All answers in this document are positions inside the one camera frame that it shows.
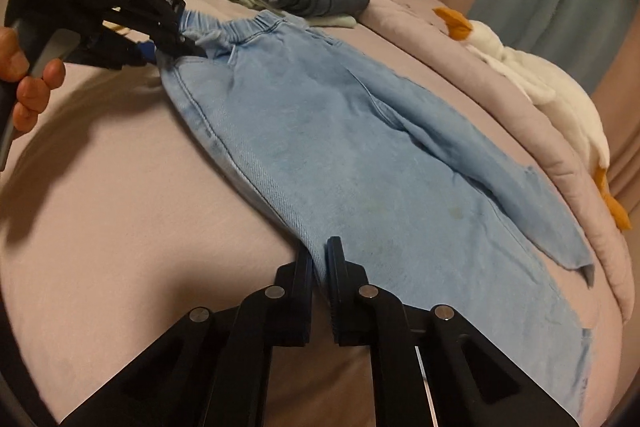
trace light green cloth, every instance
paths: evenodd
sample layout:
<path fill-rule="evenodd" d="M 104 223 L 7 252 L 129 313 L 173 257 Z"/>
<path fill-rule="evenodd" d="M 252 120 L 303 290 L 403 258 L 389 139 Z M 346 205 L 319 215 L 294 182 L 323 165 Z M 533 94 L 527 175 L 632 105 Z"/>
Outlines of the light green cloth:
<path fill-rule="evenodd" d="M 270 6 L 264 0 L 228 0 L 236 4 L 241 4 L 251 10 L 269 10 L 276 15 L 283 16 L 285 11 Z M 351 15 L 329 15 L 326 17 L 308 17 L 305 19 L 309 26 L 337 28 L 355 28 L 357 21 Z"/>

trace pink comforter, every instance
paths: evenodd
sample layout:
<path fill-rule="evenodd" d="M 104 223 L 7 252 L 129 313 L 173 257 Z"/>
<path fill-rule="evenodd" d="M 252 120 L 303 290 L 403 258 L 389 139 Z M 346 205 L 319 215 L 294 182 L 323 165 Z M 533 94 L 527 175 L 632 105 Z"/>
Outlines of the pink comforter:
<path fill-rule="evenodd" d="M 536 164 L 558 188 L 602 264 L 627 321 L 635 298 L 630 256 L 588 172 L 564 137 L 516 87 L 444 34 L 442 21 L 432 11 L 440 5 L 437 0 L 371 0 L 360 23 L 446 78 L 530 154 L 518 157 L 503 147 L 514 159 Z"/>

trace elastic waistband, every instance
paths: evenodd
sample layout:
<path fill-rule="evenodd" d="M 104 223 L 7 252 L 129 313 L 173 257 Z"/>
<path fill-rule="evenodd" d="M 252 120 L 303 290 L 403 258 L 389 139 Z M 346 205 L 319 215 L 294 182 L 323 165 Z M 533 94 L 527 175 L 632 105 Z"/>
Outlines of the elastic waistband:
<path fill-rule="evenodd" d="M 238 19 L 221 22 L 212 16 L 197 11 L 185 10 L 180 21 L 180 31 L 196 38 L 211 36 L 219 44 L 240 44 L 260 33 L 273 30 L 277 25 L 287 22 L 301 28 L 308 25 L 304 19 L 293 15 L 279 17 L 263 10 L 252 19 Z"/>

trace orange plush beak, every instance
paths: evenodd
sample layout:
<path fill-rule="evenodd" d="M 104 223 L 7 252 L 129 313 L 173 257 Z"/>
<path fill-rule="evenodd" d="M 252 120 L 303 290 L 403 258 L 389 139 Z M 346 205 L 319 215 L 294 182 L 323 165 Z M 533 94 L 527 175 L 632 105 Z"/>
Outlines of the orange plush beak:
<path fill-rule="evenodd" d="M 434 8 L 433 12 L 445 22 L 449 30 L 449 37 L 455 41 L 465 40 L 474 30 L 471 22 L 462 13 L 451 8 L 441 6 Z"/>
<path fill-rule="evenodd" d="M 616 198 L 609 194 L 609 189 L 607 188 L 607 171 L 598 167 L 596 173 L 593 175 L 593 181 L 596 182 L 600 195 L 609 207 L 609 212 L 611 212 L 611 216 L 613 216 L 613 220 L 616 222 L 618 229 L 631 230 L 633 227 L 631 226 L 631 220 L 626 210 L 618 203 Z"/>

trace black handle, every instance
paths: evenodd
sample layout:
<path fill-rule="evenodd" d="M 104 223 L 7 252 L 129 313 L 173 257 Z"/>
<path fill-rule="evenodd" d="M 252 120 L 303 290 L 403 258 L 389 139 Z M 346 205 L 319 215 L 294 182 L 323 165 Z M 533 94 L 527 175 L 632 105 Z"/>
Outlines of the black handle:
<path fill-rule="evenodd" d="M 65 58 L 80 43 L 80 35 L 65 28 L 58 28 L 50 20 L 30 15 L 18 19 L 12 25 L 18 34 L 18 42 L 29 61 L 27 75 L 39 78 L 47 63 L 54 58 Z M 0 171 L 4 171 L 14 139 L 13 111 L 18 82 L 0 82 Z"/>

